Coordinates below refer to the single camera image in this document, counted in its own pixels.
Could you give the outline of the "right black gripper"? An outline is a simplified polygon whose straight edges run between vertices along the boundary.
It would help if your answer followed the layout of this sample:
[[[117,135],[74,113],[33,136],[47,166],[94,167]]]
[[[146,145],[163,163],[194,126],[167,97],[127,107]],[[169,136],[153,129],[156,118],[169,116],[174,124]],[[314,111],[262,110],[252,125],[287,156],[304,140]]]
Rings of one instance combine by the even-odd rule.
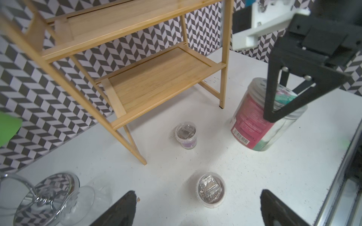
[[[362,49],[362,2],[315,1],[309,16],[295,15],[269,60],[264,104],[268,122],[297,114],[307,104],[346,83],[336,70]],[[289,75],[304,78],[294,90]]]

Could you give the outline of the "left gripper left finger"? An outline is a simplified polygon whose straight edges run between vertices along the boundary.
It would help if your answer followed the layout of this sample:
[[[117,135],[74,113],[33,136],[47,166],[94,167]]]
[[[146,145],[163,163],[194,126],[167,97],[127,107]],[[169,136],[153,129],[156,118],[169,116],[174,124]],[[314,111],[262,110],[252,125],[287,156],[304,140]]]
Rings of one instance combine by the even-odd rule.
[[[136,204],[136,193],[130,190],[98,217],[91,226],[132,226]]]

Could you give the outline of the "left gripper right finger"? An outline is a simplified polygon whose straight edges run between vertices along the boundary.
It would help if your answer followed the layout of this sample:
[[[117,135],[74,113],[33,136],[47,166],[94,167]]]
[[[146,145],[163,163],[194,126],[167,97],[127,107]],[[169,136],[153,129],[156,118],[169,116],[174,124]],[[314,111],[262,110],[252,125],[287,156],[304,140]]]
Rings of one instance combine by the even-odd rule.
[[[270,190],[262,190],[260,201],[265,226],[309,226]]]

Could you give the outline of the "flower seed jar pink label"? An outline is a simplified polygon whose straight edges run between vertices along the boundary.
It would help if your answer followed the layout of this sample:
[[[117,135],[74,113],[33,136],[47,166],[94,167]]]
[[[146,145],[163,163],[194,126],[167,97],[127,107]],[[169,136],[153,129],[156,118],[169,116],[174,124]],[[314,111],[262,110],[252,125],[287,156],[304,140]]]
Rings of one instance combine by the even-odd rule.
[[[275,123],[264,119],[267,80],[254,78],[231,120],[233,136],[254,151],[266,151],[308,109],[294,111]]]

